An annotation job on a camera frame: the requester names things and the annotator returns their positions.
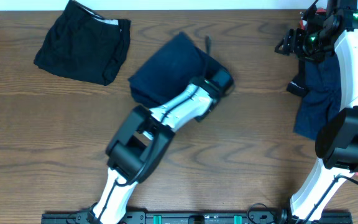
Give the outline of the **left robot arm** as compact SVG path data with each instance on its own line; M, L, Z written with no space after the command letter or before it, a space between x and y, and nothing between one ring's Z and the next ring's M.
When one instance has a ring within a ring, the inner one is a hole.
M216 107L234 80L225 69L195 77L167 103L135 107L106 148L108 179L88 223L119 223L137 184L159 165L176 132L192 119L201 121Z

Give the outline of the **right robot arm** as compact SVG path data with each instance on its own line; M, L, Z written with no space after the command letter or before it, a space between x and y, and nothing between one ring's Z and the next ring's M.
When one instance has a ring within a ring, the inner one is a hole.
M318 133L316 162L288 209L275 223L351 223L349 213L324 208L345 182L358 172L358 8L357 2L328 1L324 14L315 5L302 16L305 24L290 29L275 46L278 54L295 54L319 63L335 55L339 62L341 104L338 114Z

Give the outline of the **navy blue shorts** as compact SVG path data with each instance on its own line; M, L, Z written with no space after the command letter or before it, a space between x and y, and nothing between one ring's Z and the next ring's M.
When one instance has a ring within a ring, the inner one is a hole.
M341 77L336 55L321 63L305 62L306 86L309 89L298 109L294 132L315 140L320 129L340 111Z
M181 32L129 78L131 95L136 102L154 108L182 93L192 78L210 78L223 68Z

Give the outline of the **folded black shorts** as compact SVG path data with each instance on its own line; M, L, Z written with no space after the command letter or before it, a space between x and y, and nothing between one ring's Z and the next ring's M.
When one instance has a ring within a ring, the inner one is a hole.
M68 1L49 29L34 64L53 75L107 86L125 62L131 21L107 19Z

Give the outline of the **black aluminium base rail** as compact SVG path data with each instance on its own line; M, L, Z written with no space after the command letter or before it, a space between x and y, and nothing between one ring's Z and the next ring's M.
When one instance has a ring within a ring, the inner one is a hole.
M76 213L45 213L42 224L86 224L90 222L88 211ZM119 224L279 224L301 223L287 214L254 210L248 213L146 213L127 212Z

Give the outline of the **black garment with logo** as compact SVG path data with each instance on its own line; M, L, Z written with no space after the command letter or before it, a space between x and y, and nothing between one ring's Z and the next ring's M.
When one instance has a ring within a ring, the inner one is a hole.
M309 89L306 86L305 62L300 60L298 63L298 74L294 76L291 82L287 85L287 92L290 92L299 97L305 97Z

